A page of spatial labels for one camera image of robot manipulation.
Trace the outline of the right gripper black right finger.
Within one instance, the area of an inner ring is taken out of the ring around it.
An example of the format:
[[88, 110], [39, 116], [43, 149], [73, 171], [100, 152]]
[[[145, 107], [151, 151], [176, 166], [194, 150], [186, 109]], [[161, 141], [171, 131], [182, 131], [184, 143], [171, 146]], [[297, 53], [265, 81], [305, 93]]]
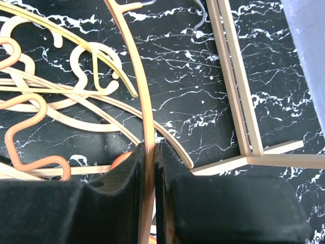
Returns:
[[272, 176], [195, 176], [155, 149], [158, 243], [304, 243], [306, 214], [290, 185]]

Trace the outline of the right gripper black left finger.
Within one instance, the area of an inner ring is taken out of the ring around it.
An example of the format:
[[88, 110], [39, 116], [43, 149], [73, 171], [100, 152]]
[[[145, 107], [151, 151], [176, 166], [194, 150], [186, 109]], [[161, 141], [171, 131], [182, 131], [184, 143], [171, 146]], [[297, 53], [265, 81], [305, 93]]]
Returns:
[[1, 243], [137, 243], [145, 147], [99, 179], [1, 182]]

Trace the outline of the orange wavy wire hanger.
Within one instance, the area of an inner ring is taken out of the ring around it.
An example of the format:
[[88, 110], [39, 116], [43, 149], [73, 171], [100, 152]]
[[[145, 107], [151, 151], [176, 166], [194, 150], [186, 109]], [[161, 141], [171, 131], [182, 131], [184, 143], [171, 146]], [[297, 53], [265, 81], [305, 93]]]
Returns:
[[20, 180], [42, 181], [43, 180], [42, 178], [28, 174], [28, 171], [36, 170], [43, 166], [55, 163], [55, 164], [59, 164], [63, 170], [60, 180], [61, 181], [69, 180], [71, 178], [71, 167], [67, 162], [67, 160], [61, 156], [48, 156], [36, 160], [34, 162], [31, 162], [29, 164], [21, 163], [16, 147], [14, 145], [14, 141], [13, 141], [14, 136], [16, 133], [40, 122], [46, 115], [48, 109], [47, 103], [40, 95], [35, 93], [27, 93], [27, 94], [19, 95], [7, 101], [1, 102], [1, 109], [6, 109], [29, 100], [34, 100], [38, 103], [39, 111], [33, 117], [24, 120], [22, 122], [19, 122], [18, 124], [15, 124], [14, 126], [10, 127], [5, 133], [5, 145], [8, 150], [13, 166], [11, 167], [9, 165], [1, 163], [1, 173]]

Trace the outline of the orange plastic curved hanger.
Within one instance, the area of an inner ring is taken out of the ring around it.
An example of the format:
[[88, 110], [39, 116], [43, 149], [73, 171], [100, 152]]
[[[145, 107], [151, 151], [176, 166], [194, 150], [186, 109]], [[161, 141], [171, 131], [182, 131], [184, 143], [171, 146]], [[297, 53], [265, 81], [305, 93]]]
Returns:
[[143, 64], [128, 28], [126, 20], [123, 16], [124, 12], [141, 8], [145, 4], [132, 3], [120, 5], [116, 1], [104, 1], [107, 8], [111, 12], [121, 34], [129, 50], [132, 60], [137, 86], [140, 94], [140, 102], [142, 107], [144, 142], [145, 142], [145, 178], [144, 178], [144, 200], [142, 206], [142, 217], [140, 225], [140, 237], [138, 243], [149, 243], [150, 228], [152, 222], [153, 203], [154, 203], [154, 153], [155, 153], [155, 136], [152, 105], [150, 100], [149, 88], [144, 72]]

